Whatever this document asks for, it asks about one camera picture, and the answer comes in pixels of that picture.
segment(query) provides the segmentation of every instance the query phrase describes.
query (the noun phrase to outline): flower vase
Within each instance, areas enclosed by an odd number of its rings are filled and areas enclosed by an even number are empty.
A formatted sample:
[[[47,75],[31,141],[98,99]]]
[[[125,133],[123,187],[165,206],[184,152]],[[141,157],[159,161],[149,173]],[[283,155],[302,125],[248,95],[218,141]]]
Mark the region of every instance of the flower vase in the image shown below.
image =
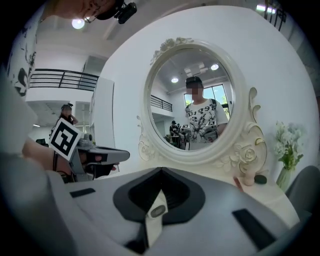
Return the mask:
[[[289,187],[291,172],[291,170],[287,170],[283,167],[278,179],[276,180],[276,184],[283,190],[283,192],[286,192]]]

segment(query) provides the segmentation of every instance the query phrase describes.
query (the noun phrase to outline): ornate white mirror frame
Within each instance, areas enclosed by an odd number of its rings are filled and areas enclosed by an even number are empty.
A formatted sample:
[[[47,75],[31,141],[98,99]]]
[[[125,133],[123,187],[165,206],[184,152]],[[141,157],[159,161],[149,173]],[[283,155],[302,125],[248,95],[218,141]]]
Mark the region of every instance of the ornate white mirror frame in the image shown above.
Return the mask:
[[[152,84],[160,67],[179,50],[196,49],[217,58],[227,71],[234,92],[234,107],[223,135],[212,145],[195,150],[177,149],[162,139],[152,118]],[[236,62],[220,47],[192,38],[167,39],[160,50],[155,51],[151,60],[141,102],[141,136],[138,145],[139,155],[145,161],[166,158],[182,165],[210,164],[214,169],[230,171],[232,168],[243,173],[253,170],[263,171],[267,158],[267,146],[263,133],[257,125],[255,114],[259,105],[253,105],[257,94],[255,88],[248,91],[245,78]]]

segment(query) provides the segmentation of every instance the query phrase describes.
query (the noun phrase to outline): man in mirror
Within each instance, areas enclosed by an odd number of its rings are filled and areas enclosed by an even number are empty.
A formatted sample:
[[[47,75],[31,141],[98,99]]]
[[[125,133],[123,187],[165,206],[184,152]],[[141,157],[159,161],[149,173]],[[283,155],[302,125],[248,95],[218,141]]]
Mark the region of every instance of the man in mirror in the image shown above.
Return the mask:
[[[221,136],[228,124],[228,118],[217,100],[204,98],[204,86],[198,76],[187,78],[185,86],[186,93],[192,95],[193,100],[185,108],[191,127],[189,150],[198,150]]]

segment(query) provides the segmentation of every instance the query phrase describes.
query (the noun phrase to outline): black and white fiducial marker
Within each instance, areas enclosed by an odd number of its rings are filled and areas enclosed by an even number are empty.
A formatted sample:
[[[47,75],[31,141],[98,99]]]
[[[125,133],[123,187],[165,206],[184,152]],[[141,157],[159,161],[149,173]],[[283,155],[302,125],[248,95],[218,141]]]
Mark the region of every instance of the black and white fiducial marker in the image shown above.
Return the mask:
[[[70,161],[83,132],[60,118],[50,137],[49,146],[60,156]]]

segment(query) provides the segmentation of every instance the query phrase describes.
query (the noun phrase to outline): window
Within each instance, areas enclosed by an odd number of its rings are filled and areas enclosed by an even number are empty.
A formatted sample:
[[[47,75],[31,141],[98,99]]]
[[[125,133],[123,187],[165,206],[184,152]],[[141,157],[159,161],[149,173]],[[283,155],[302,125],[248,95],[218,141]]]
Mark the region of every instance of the window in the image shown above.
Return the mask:
[[[203,97],[205,99],[215,99],[216,101],[218,101],[222,105],[223,110],[226,114],[226,117],[228,118],[228,120],[230,119],[229,104],[227,101],[227,96],[226,96],[224,86],[222,84],[205,88],[203,90]],[[185,93],[184,94],[185,106],[188,106],[192,102],[194,102],[192,100],[192,95]]]

